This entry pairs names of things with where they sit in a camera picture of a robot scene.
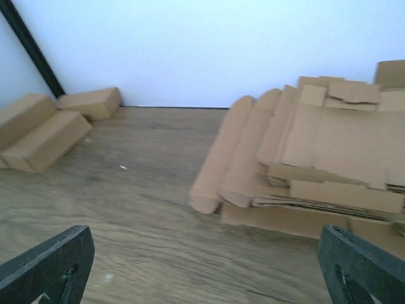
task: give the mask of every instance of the black frame post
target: black frame post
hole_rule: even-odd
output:
[[[0,11],[34,62],[55,98],[65,92],[11,0],[0,0]]]

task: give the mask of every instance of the cardboard pile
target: cardboard pile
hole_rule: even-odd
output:
[[[90,120],[111,118],[117,88],[64,95],[57,110],[49,96],[28,94],[0,111],[0,168],[43,172],[88,131]]]
[[[300,77],[226,114],[190,190],[223,223],[319,238],[337,225],[405,258],[405,60],[375,83]]]

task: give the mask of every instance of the wooden surface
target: wooden surface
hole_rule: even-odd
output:
[[[0,171],[0,262],[86,224],[82,303],[330,303],[316,241],[188,206],[224,114],[120,108],[45,174]]]

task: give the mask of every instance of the white wall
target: white wall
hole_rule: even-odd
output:
[[[405,58],[403,0],[13,0],[67,92],[229,106],[299,75]]]
[[[0,13],[0,108],[30,92],[51,94],[17,36]]]

